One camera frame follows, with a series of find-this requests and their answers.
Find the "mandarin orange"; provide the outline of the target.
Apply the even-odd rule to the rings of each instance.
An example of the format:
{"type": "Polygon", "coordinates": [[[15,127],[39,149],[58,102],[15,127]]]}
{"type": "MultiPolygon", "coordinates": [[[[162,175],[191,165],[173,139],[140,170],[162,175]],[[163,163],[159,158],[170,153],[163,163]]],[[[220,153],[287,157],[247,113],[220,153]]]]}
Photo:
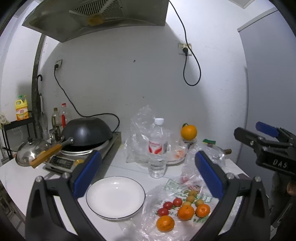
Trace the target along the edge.
{"type": "Polygon", "coordinates": [[[179,208],[177,217],[182,221],[188,221],[193,217],[194,213],[195,211],[192,206],[185,205],[179,208]]]}
{"type": "Polygon", "coordinates": [[[164,215],[157,220],[156,227],[160,232],[170,232],[175,227],[175,221],[172,217],[164,215]]]}
{"type": "Polygon", "coordinates": [[[210,209],[209,205],[200,204],[197,206],[195,213],[196,213],[197,217],[204,218],[210,214],[210,211],[211,211],[211,209],[210,209]]]}

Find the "small yellow kumquat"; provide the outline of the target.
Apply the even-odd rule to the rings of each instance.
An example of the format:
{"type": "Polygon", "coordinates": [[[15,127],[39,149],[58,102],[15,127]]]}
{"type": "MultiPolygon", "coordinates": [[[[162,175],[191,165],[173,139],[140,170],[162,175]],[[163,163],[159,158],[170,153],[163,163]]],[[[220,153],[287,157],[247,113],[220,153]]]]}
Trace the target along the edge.
{"type": "Polygon", "coordinates": [[[183,204],[182,204],[182,206],[191,206],[192,205],[192,203],[190,202],[190,201],[185,201],[185,202],[183,202],[183,204]]]}
{"type": "Polygon", "coordinates": [[[204,201],[202,199],[198,199],[195,202],[196,207],[198,207],[199,205],[202,205],[202,204],[204,204],[204,201]]]}
{"type": "Polygon", "coordinates": [[[189,195],[189,196],[186,198],[186,201],[187,201],[187,202],[191,202],[191,203],[193,203],[193,202],[195,201],[195,196],[193,196],[193,195],[189,195]]]}
{"type": "Polygon", "coordinates": [[[194,197],[195,197],[195,196],[197,196],[197,193],[198,193],[197,191],[195,191],[195,190],[191,190],[191,191],[188,193],[188,195],[189,195],[189,196],[194,196],[194,197]]]}

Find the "red cherry tomato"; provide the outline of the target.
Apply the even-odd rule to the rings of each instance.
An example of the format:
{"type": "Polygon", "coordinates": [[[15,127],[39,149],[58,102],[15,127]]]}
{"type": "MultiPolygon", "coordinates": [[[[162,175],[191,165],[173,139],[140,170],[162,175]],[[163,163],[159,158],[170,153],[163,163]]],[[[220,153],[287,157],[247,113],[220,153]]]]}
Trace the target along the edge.
{"type": "Polygon", "coordinates": [[[164,204],[163,204],[163,208],[166,208],[167,210],[171,210],[173,208],[173,203],[170,202],[170,201],[166,201],[164,204]]]}
{"type": "Polygon", "coordinates": [[[183,200],[182,200],[181,198],[175,198],[175,199],[173,200],[173,205],[174,205],[175,207],[180,207],[180,206],[182,206],[182,203],[183,203],[183,200]]]}
{"type": "Polygon", "coordinates": [[[166,216],[169,215],[169,210],[167,208],[160,208],[157,211],[158,216],[166,216]]]}

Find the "green yellow sponge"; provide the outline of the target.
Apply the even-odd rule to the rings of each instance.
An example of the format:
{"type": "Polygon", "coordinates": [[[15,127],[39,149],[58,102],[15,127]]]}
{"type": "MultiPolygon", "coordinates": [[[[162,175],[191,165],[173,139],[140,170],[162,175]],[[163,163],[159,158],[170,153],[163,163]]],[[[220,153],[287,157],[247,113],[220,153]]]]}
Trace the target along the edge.
{"type": "Polygon", "coordinates": [[[214,140],[208,140],[208,139],[203,139],[203,143],[207,144],[207,145],[215,145],[216,141],[214,140]]]}

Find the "silver induction cooker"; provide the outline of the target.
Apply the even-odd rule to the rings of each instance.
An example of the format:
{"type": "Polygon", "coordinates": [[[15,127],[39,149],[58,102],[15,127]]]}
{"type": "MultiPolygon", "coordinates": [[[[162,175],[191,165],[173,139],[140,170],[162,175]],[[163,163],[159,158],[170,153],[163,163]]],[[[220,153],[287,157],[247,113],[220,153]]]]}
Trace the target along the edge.
{"type": "Polygon", "coordinates": [[[69,152],[61,150],[57,154],[53,155],[48,161],[44,162],[43,169],[59,175],[62,175],[64,172],[72,173],[76,168],[76,162],[79,160],[86,160],[92,151],[96,150],[100,152],[102,161],[104,161],[109,153],[116,153],[120,145],[121,132],[115,132],[112,139],[92,150],[81,152],[69,152]]]}

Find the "crumpled clear plastic bag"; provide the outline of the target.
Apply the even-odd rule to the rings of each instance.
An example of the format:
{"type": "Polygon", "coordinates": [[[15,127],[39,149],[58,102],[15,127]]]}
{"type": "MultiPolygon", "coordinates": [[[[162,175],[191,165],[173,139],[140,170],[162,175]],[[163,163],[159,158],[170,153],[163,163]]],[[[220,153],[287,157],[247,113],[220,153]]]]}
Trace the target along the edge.
{"type": "Polygon", "coordinates": [[[206,156],[217,164],[222,170],[226,167],[225,154],[221,148],[217,146],[209,147],[205,144],[195,144],[189,147],[189,150],[184,159],[184,166],[182,167],[181,177],[186,176],[190,180],[187,182],[203,182],[200,171],[195,165],[195,156],[199,151],[203,151],[206,156]]]}

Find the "steel pot lid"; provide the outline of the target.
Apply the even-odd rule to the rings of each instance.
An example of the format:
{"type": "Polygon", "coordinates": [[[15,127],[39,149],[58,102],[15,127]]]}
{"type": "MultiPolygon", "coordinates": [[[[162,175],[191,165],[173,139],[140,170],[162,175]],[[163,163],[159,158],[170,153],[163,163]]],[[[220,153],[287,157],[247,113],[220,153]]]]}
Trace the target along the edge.
{"type": "Polygon", "coordinates": [[[28,137],[26,142],[23,142],[16,153],[16,163],[20,166],[27,167],[42,151],[50,148],[51,144],[40,138],[28,137]]]}

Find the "red tomato in bag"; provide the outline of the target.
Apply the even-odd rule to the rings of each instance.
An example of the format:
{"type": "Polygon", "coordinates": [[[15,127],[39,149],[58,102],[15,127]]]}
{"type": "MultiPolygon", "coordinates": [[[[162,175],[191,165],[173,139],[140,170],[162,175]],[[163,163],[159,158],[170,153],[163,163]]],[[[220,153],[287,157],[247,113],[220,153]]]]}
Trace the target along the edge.
{"type": "Polygon", "coordinates": [[[181,183],[181,184],[185,184],[185,183],[187,183],[189,180],[190,180],[190,179],[189,179],[188,177],[183,176],[183,177],[180,178],[180,183],[181,183]]]}

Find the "black umbrella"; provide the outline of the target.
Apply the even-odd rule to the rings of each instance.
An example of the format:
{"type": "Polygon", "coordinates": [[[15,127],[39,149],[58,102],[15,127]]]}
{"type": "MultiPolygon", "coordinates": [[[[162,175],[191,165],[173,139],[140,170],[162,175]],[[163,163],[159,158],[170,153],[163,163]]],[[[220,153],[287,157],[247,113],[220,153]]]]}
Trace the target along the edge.
{"type": "Polygon", "coordinates": [[[41,74],[38,74],[36,77],[36,84],[37,84],[37,121],[38,121],[38,130],[39,130],[39,136],[42,138],[42,126],[41,126],[41,116],[42,116],[42,111],[41,111],[41,99],[40,99],[40,92],[39,92],[39,82],[43,81],[43,76],[41,74]]]}

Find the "black wok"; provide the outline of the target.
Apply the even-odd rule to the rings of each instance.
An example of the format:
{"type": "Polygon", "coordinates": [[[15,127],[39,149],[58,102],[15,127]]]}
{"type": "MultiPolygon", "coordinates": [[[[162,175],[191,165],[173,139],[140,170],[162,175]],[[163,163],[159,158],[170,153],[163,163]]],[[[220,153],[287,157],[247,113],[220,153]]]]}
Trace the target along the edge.
{"type": "Polygon", "coordinates": [[[30,166],[36,168],[61,150],[69,152],[91,150],[112,139],[113,133],[103,120],[93,117],[69,121],[63,128],[62,136],[62,142],[41,152],[30,162],[30,166]]]}

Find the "red label sauce bottle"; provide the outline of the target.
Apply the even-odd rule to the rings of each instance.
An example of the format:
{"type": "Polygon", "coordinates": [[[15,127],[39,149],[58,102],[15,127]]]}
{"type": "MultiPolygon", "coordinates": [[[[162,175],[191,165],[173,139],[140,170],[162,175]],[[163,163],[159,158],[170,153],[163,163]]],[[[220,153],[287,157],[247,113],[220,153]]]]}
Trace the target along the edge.
{"type": "Polygon", "coordinates": [[[62,108],[60,110],[60,117],[61,117],[61,126],[62,126],[62,128],[64,128],[72,118],[71,112],[70,112],[69,108],[67,108],[66,103],[62,104],[62,108]]]}

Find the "yellow detergent bottle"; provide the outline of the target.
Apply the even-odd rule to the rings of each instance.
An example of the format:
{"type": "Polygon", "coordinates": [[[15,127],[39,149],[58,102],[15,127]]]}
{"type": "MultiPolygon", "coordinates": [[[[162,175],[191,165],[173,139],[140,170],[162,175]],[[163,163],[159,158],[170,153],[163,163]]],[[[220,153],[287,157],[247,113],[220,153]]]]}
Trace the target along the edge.
{"type": "Polygon", "coordinates": [[[22,121],[29,118],[28,101],[26,95],[18,96],[15,102],[16,120],[22,121]]]}

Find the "range hood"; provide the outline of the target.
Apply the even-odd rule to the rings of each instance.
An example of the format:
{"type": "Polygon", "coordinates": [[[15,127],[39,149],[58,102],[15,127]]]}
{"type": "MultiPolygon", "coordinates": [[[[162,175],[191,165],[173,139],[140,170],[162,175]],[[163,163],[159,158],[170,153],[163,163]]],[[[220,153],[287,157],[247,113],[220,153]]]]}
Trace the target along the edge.
{"type": "Polygon", "coordinates": [[[168,1],[47,0],[27,15],[23,26],[61,43],[112,28],[164,26],[168,1]]]}

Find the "white wall socket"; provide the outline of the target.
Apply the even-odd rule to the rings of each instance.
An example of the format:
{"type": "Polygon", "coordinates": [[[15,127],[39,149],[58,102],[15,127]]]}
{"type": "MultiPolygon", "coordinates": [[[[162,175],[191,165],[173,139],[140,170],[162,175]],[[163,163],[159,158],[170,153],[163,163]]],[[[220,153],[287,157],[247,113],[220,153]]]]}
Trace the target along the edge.
{"type": "Polygon", "coordinates": [[[187,54],[188,56],[192,56],[191,49],[192,49],[191,44],[178,43],[178,52],[179,52],[179,55],[185,55],[185,54],[187,54]]]}

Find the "left wall socket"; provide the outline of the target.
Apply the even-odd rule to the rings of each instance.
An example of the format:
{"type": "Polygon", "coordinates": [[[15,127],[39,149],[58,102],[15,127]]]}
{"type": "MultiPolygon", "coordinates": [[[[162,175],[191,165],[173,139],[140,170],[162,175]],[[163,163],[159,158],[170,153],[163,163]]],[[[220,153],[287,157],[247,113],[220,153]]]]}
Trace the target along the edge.
{"type": "Polygon", "coordinates": [[[54,65],[54,69],[57,70],[57,69],[61,68],[62,62],[63,62],[62,59],[57,60],[56,63],[55,63],[55,65],[54,65]]]}

